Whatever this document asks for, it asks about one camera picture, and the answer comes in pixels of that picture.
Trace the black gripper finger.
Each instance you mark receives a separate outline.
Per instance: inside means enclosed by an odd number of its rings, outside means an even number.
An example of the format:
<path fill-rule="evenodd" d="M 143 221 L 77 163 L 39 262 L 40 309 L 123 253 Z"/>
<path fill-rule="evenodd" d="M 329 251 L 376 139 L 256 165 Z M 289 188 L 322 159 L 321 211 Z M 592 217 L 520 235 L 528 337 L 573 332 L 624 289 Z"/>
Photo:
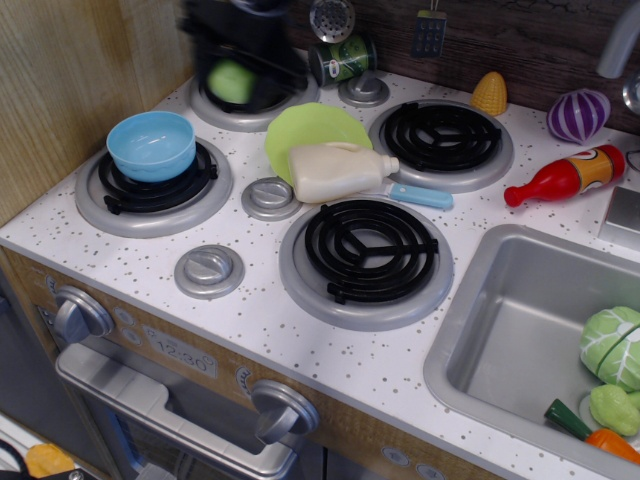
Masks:
<path fill-rule="evenodd" d="M 250 70 L 257 77 L 249 97 L 249 108 L 271 107 L 308 87 L 308 68 L 297 52 L 276 52 L 271 57 L 251 54 L 248 61 Z"/>
<path fill-rule="evenodd" d="M 223 107 L 223 101 L 213 93 L 208 85 L 208 77 L 217 61 L 222 58 L 222 47 L 217 43 L 195 42 L 193 46 L 194 67 L 197 83 L 206 98 L 218 106 Z"/>

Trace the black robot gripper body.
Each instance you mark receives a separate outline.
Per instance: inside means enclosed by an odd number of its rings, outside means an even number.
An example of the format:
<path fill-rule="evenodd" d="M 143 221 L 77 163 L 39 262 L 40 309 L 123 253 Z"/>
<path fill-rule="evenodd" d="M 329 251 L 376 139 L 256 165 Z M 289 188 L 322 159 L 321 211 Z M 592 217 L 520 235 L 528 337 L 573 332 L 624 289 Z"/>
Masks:
<path fill-rule="evenodd" d="M 181 27 L 198 63 L 230 57 L 272 68 L 300 66 L 286 32 L 287 1 L 201 0 L 183 6 Z"/>

